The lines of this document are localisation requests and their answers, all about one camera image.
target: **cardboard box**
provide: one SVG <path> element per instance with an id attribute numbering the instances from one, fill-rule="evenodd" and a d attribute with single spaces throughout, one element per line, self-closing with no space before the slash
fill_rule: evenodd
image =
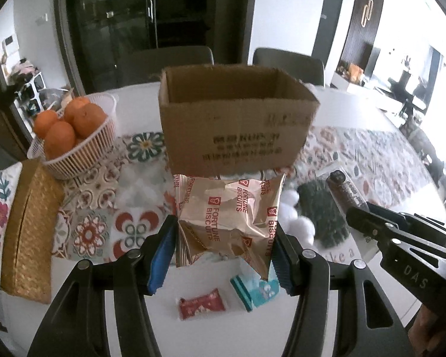
<path id="1" fill-rule="evenodd" d="M 8 218 L 0 288 L 10 295 L 51 302 L 51 251 L 63 186 L 38 159 L 22 162 Z"/>
<path id="2" fill-rule="evenodd" d="M 319 101 L 277 69 L 190 65 L 165 69 L 159 106 L 172 173 L 210 177 L 291 165 Z"/>

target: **person's hand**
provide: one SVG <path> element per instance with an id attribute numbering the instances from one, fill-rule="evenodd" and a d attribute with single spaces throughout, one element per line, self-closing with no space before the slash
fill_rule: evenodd
<path id="1" fill-rule="evenodd" d="M 425 350 L 432 351 L 443 338 L 444 330 L 433 336 L 429 335 L 431 327 L 437 319 L 436 314 L 427 309 L 426 306 L 421 306 L 413 327 L 408 331 L 409 341 L 412 343 L 417 357 L 421 357 Z"/>

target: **glass door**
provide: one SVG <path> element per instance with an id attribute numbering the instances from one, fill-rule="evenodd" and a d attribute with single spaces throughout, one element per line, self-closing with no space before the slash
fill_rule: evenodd
<path id="1" fill-rule="evenodd" d="M 87 93 L 120 87 L 119 64 L 157 45 L 155 0 L 67 0 L 67 12 Z"/>

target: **fortune biscuits package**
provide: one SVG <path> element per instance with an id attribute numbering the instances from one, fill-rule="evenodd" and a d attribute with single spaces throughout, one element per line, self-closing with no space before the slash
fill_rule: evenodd
<path id="1" fill-rule="evenodd" d="M 179 220 L 177 266 L 193 264 L 211 251 L 242 257 L 267 281 L 284 178 L 174 176 Z"/>

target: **woven tissue box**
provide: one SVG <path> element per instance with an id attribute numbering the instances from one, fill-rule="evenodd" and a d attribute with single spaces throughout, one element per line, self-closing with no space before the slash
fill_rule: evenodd
<path id="1" fill-rule="evenodd" d="M 0 288 L 8 294 L 51 302 L 51 251 L 63 186 L 37 160 L 26 160 L 18 182 L 2 255 Z"/>

